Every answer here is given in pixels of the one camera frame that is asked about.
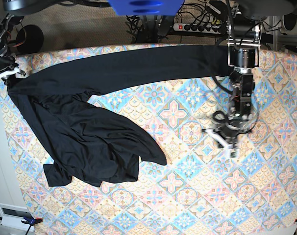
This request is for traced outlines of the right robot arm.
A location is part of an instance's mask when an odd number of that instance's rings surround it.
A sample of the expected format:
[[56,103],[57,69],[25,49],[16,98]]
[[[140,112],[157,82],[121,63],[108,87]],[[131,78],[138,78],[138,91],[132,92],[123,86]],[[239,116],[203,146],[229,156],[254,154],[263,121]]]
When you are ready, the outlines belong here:
[[19,72],[8,49],[9,37],[24,16],[42,11],[60,0],[0,0],[0,79]]

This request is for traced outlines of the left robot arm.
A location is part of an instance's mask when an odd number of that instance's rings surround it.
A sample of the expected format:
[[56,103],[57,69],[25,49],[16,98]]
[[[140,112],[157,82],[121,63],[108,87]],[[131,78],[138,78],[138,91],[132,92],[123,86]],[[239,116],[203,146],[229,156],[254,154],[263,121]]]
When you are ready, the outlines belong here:
[[228,65],[232,90],[218,83],[229,94],[228,112],[216,111],[217,124],[208,132],[219,148],[235,149],[238,136],[248,134],[252,128],[245,125],[252,119],[252,96],[255,88],[252,69],[259,66],[259,49],[263,20],[267,16],[292,13],[297,0],[237,0],[235,6],[226,1]]

